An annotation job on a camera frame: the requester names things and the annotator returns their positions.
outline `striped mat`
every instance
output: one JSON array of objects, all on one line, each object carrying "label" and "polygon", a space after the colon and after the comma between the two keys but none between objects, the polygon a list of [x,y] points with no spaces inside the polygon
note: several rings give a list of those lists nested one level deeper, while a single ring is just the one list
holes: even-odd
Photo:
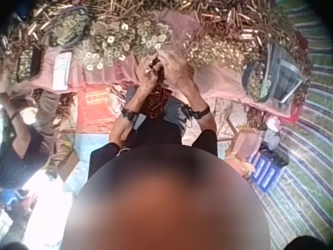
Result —
[{"label": "striped mat", "polygon": [[289,165],[262,201],[271,249],[283,249],[301,235],[332,239],[332,42],[310,7],[300,0],[276,1],[309,42],[312,75],[298,122],[284,126],[278,152]]}]

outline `vendor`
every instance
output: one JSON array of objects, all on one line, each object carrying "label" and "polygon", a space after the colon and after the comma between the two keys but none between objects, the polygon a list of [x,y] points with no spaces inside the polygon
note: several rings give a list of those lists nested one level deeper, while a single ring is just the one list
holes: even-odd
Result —
[{"label": "vendor", "polygon": [[8,113],[15,136],[0,148],[0,188],[18,190],[46,163],[54,150],[53,120],[60,95],[43,91],[33,126],[24,123],[6,93],[0,102]]},{"label": "vendor", "polygon": [[[164,117],[145,118],[138,127],[140,109],[157,85],[158,72],[162,67],[165,77],[188,100],[190,108],[171,96],[164,107]],[[159,51],[156,55],[143,58],[136,73],[139,88],[128,90],[127,103],[112,127],[109,143],[92,152],[88,177],[118,154],[128,150],[149,144],[181,144],[186,121],[190,116],[197,120],[201,128],[201,134],[192,146],[217,156],[216,123],[208,104],[193,82],[193,69],[186,59],[176,51]]]}]

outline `market stall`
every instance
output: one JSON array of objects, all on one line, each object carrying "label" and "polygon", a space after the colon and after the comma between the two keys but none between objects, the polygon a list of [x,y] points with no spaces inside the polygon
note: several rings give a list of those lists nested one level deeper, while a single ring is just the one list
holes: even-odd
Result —
[{"label": "market stall", "polygon": [[[302,2],[276,2],[39,0],[26,21],[0,37],[1,90],[24,96],[33,108],[43,90],[61,94],[55,124],[62,137],[50,164],[61,169],[76,153],[65,188],[77,193],[91,151],[107,142],[127,89],[138,83],[138,61],[159,49],[180,49],[215,116],[220,158],[230,156],[242,129],[264,141],[273,131],[267,138],[279,154],[279,174],[270,188],[249,178],[267,215],[272,249],[303,234],[329,240],[331,41]],[[157,117],[172,91],[167,80],[158,86],[145,114]],[[187,126],[183,143],[190,145],[200,128]],[[260,144],[251,155],[264,155]],[[232,155],[239,173],[259,173],[258,160]]]}]

